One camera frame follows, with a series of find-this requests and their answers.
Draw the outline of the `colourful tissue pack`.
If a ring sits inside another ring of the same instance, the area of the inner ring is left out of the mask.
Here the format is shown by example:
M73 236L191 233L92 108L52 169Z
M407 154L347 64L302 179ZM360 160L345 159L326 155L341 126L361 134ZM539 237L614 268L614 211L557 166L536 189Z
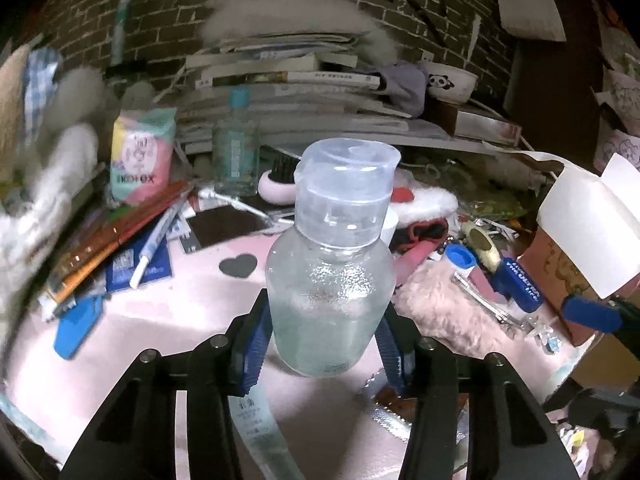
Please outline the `colourful tissue pack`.
M138 206L168 185L177 110L124 110L114 122L110 167L113 200Z

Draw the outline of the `white panda bowl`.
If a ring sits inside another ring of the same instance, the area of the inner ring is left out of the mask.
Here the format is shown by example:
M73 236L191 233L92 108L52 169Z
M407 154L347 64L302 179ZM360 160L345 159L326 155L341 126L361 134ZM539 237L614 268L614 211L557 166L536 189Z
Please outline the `white panda bowl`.
M471 99L478 77L451 65L424 62L427 72L426 88L430 96L439 101L462 105Z

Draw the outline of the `white storage box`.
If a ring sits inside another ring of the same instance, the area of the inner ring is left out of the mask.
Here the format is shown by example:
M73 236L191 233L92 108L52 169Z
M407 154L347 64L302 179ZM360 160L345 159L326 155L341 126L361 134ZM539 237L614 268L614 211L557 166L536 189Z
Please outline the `white storage box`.
M537 223L520 263L555 310L570 295L598 301L639 288L639 170L623 156L600 176L568 162Z

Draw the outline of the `white pen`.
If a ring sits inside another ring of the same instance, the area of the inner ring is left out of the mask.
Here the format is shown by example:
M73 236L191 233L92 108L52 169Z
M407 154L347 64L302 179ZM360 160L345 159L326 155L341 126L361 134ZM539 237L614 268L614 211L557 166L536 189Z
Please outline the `white pen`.
M170 274L166 255L166 234L186 202L188 193L183 193L158 219L157 224L144 243L139 261L129 280L129 287L137 289L141 284L166 278Z

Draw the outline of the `black phone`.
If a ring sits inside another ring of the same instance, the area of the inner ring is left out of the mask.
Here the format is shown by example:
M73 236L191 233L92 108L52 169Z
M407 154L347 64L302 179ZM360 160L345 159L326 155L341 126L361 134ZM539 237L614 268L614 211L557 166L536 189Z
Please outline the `black phone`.
M235 240L267 227L263 218L231 206L199 212L190 218L188 223L201 248Z

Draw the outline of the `green tall water bottle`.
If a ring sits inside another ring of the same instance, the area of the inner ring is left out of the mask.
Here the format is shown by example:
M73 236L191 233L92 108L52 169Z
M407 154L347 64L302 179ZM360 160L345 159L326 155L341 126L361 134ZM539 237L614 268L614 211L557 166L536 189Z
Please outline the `green tall water bottle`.
M214 187L229 196L257 193L260 139L257 122L250 114L250 90L234 87L229 110L213 134Z

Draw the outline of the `blue flat card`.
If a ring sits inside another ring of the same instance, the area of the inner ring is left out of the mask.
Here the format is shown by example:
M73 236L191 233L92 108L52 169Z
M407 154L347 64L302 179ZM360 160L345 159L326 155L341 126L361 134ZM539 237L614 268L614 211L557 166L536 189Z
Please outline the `blue flat card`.
M81 299L62 315L54 341L55 353L64 360L72 360L103 314L103 297Z

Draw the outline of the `red white fluffy hat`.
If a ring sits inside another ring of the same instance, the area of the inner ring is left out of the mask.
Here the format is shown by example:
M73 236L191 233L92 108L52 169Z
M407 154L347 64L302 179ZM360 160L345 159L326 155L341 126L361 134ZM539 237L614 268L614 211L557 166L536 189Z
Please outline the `red white fluffy hat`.
M421 242L442 244L457 209L457 197L444 188L394 188L388 211L396 214L397 226L390 250L403 254Z

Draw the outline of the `pink hair brush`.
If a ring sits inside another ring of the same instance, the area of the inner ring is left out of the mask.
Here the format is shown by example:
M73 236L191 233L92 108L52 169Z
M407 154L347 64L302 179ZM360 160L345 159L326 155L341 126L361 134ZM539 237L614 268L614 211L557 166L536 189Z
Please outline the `pink hair brush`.
M271 168L258 181L258 195L273 206L291 206L295 203L296 185L294 172L298 159L288 155L278 155Z

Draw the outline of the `pink hanging wall organizer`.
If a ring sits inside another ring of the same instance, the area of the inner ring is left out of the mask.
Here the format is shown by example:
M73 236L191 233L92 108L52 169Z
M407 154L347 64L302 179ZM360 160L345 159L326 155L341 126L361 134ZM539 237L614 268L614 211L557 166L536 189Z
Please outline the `pink hanging wall organizer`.
M608 3L595 1L600 30L602 89L594 92L600 125L593 166L602 171L614 154L639 168L639 46Z

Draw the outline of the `blue ultra case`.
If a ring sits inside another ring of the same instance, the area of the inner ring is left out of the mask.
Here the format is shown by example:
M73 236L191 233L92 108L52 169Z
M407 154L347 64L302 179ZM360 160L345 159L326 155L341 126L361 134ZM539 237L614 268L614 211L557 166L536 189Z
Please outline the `blue ultra case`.
M512 299L526 313L533 313L544 303L544 295L533 279L512 258L504 257L489 283L495 292Z

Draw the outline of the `yellow plush dog toy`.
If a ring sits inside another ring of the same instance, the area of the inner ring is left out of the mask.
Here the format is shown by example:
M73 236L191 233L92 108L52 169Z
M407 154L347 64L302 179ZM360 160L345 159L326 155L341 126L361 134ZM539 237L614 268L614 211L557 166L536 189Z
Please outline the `yellow plush dog toy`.
M502 255L489 234L471 221L462 224L461 232L480 264L488 272L495 274L502 263Z

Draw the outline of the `blue cap white jar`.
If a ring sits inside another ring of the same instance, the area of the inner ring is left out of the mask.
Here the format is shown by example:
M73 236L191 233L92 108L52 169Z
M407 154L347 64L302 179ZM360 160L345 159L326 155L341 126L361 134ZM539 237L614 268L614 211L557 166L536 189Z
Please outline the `blue cap white jar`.
M477 266L474 254L461 244L448 244L444 256L464 278L468 278Z

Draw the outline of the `purple cloth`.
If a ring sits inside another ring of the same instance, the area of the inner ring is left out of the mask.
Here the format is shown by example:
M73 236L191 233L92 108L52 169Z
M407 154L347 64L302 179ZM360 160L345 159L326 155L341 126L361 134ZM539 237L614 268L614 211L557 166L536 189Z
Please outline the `purple cloth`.
M423 114L430 74L421 64L398 62L378 68L376 74L381 78L378 92L387 96L393 106L412 118Z

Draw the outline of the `stack of books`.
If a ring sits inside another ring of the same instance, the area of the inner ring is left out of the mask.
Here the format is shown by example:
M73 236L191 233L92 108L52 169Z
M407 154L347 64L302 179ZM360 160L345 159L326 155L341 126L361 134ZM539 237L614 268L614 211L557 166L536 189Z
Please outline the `stack of books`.
M179 142L188 153L212 147L234 87L250 90L250 114L272 146L309 144L329 136L490 154L494 144L437 125L442 104L426 94L412 118L378 92L378 66L367 37L345 34L260 35L223 39L186 58L192 90L181 98Z

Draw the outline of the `pink printed desk mat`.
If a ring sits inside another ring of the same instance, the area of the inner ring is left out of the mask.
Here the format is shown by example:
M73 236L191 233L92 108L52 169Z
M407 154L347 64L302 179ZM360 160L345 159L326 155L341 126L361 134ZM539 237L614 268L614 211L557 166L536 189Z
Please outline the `pink printed desk mat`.
M237 479L242 466L234 440L233 403L246 403L258 384L272 338L266 292L247 300L221 334L207 333L189 351L132 353L137 328L111 335L93 369L75 378L61 357L35 359L28 392L48 413L100 380L111 390L85 426L61 470L64 479L171 479L176 474L175 408L186 394L186 437L195 479ZM388 383L416 400L405 479L448 479L454 473L458 400L470 398L468 471L473 479L573 479L576 469L548 417L502 354L460 356L420 333L394 306L375 331Z

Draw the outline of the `clear frosted pump bottle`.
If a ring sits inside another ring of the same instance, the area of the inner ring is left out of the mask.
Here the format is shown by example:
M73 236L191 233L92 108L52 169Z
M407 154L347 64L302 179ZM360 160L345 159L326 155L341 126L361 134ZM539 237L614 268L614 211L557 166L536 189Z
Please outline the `clear frosted pump bottle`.
M273 243L266 285L281 359L332 377L362 357L396 287L381 232L400 154L376 141L326 139L294 171L292 228Z

